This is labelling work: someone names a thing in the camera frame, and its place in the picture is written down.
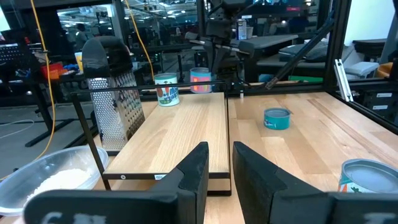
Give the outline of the blue pink corn can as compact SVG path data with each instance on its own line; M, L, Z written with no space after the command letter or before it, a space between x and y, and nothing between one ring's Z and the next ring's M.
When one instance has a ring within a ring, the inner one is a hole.
M210 82L211 81L211 73L208 68L205 67L196 67L190 70L190 82ZM212 92L211 85L192 85L190 87L191 92L193 93L210 93Z

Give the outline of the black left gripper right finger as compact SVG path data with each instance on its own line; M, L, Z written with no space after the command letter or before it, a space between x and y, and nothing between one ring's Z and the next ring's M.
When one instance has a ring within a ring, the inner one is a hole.
M398 224L397 194L323 192L239 141L233 170L246 224Z

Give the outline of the short teal tuna can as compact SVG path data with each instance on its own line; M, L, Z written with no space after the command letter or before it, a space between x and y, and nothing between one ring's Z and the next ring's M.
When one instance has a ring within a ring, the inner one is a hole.
M285 108L269 108L264 111L264 126L274 130L290 127L291 112Z

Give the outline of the red storage bin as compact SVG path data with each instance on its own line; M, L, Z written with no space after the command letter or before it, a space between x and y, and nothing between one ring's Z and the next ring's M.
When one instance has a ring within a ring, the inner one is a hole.
M67 72L61 62L50 64L48 67L43 65L40 69L45 79L50 77L51 80L58 80L61 75Z

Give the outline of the dark grey laptop bag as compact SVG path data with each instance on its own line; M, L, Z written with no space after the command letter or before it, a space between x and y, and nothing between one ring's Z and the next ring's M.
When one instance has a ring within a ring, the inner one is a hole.
M305 44L296 44L280 49L278 53L279 60L281 62L288 62L304 46ZM319 42L305 56L303 56L302 59L308 63L325 62L327 56L327 50L328 50L328 44L326 42Z

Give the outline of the white teal mixed vegetables can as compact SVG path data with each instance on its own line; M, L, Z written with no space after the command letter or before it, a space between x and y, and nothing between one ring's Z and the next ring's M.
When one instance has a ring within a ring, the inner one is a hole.
M156 85L166 85L177 83L176 73L161 73L154 76ZM178 88L162 87L157 88L157 99L159 106L175 106L180 103Z

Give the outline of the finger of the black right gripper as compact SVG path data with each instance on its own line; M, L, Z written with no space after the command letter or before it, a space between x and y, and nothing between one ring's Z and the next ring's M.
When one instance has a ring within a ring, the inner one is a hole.
M218 48L214 48L213 51L213 73L216 73L218 66L221 61L221 50Z
M228 69L230 67L230 62L229 62L230 57L231 57L230 50L225 50L225 53L224 53L223 59L222 59L222 72L228 71Z

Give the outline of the light grey office chair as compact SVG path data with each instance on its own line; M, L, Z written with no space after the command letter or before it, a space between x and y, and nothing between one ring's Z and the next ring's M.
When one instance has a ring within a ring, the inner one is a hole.
M377 62L365 62L355 51L354 46L344 46L342 53L343 68L348 80L364 79L378 69Z

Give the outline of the grey desk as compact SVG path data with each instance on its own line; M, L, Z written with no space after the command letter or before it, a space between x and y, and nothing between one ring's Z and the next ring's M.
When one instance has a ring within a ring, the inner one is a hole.
M277 65L279 50L290 46L299 36L297 34L268 35L253 37L248 40L232 40L231 44L246 54L240 54L243 59L244 80L250 83L258 82L262 74L275 75L283 65Z

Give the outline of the person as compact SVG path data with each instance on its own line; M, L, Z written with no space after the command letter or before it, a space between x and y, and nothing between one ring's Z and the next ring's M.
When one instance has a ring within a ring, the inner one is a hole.
M86 29L84 24L77 24L76 25L77 32L76 32L76 47L77 49L82 49L85 45L86 41L88 40L88 36L86 34Z

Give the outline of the silver angle bracket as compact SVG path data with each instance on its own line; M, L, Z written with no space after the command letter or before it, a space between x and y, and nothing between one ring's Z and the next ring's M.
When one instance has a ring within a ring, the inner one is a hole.
M342 59L334 60L334 71L342 99L346 102L353 102L353 95L349 87Z

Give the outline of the white blue carton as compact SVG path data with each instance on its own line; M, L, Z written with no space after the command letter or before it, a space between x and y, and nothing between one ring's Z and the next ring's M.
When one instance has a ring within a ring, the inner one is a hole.
M238 19L236 21L236 39L247 39L247 21L245 19Z

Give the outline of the clear plastic bowl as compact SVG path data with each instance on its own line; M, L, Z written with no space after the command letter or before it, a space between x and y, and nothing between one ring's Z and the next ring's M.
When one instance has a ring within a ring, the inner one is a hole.
M0 183L0 215L19 216L30 195L45 179L62 170L81 169L91 177L75 189L91 190L100 178L89 146L62 149L21 167Z

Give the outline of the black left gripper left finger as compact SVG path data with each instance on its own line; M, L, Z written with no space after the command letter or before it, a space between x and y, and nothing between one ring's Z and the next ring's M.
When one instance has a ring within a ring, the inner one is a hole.
M209 147L200 142L149 190L51 190L25 206L25 224L203 224Z

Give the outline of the black workbench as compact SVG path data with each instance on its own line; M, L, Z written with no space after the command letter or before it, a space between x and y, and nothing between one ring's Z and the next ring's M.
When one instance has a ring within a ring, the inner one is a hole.
M55 124L55 118L51 117L50 104L40 88L48 76L44 64L31 51L26 30L11 29L1 34L5 39L0 40L0 106L38 106L47 131L25 144L32 147L76 119L68 118Z

